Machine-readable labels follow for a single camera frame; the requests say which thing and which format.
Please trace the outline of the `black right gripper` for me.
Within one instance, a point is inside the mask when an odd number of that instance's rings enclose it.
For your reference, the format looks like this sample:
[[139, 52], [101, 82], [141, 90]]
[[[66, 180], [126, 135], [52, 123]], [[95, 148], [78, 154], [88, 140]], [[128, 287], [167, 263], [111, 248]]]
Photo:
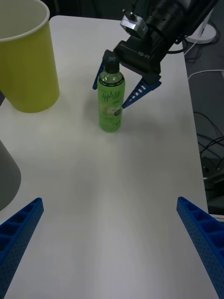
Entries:
[[105, 59], [114, 53], [127, 69], [142, 76], [136, 87], [122, 104], [125, 109], [161, 85], [161, 61], [174, 43], [174, 31], [148, 30], [137, 32], [129, 30], [129, 38], [120, 41], [113, 51], [104, 52], [102, 62], [92, 86], [97, 89], [100, 74], [105, 69]]

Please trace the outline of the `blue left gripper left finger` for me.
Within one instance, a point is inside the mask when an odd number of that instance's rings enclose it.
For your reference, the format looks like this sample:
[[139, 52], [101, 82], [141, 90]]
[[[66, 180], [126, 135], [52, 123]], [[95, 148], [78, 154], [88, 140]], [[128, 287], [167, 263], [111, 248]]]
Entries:
[[0, 298], [3, 299], [44, 212], [36, 198], [0, 226]]

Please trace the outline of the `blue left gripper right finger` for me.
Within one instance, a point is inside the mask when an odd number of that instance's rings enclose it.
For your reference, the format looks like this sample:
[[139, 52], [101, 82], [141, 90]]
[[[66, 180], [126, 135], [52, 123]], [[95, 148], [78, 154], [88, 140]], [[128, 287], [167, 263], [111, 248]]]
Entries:
[[220, 299], [224, 298], [224, 225], [185, 199], [177, 200], [179, 214]]

